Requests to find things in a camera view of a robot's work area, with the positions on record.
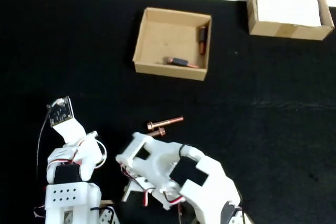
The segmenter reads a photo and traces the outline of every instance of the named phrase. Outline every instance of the white paper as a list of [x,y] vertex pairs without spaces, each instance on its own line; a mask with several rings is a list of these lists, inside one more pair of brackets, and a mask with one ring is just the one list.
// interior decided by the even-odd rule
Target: white paper
[[321,26],[318,0],[257,0],[260,21]]

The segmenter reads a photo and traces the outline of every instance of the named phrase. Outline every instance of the screw head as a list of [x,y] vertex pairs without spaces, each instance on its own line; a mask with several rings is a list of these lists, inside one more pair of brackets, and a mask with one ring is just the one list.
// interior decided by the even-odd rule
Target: screw head
[[153,123],[152,122],[149,122],[148,124],[147,124],[147,129],[149,130],[149,131],[152,131],[154,128],[153,128]]
[[164,136],[166,134],[166,130],[164,128],[159,127],[160,136]]

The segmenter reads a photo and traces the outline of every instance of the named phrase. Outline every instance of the hole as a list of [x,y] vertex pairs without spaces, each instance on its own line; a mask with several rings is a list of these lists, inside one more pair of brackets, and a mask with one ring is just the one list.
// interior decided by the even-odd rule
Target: hole
[[150,155],[151,154],[144,147],[142,147],[136,154],[136,157],[146,160]]

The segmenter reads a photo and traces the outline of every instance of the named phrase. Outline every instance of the circuit board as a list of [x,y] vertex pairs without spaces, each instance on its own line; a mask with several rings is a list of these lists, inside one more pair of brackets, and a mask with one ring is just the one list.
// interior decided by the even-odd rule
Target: circuit board
[[64,103],[55,104],[55,106],[51,108],[51,112],[49,115],[51,127],[72,118],[74,117],[69,97],[64,98]]

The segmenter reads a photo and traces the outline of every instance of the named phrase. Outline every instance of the bolt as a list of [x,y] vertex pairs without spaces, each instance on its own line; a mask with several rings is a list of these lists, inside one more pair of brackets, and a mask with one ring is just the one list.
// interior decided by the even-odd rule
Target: bolt
[[177,118],[173,118],[173,119],[169,119],[169,120],[165,120],[161,122],[156,122],[156,123],[149,122],[147,124],[147,128],[149,131],[153,131],[157,127],[165,126],[165,125],[172,124],[172,123],[177,123],[183,120],[184,120],[183,116],[179,116]]
[[146,135],[155,137],[155,136],[164,136],[165,134],[166,134],[166,131],[164,130],[164,128],[159,127],[157,131],[147,133]]

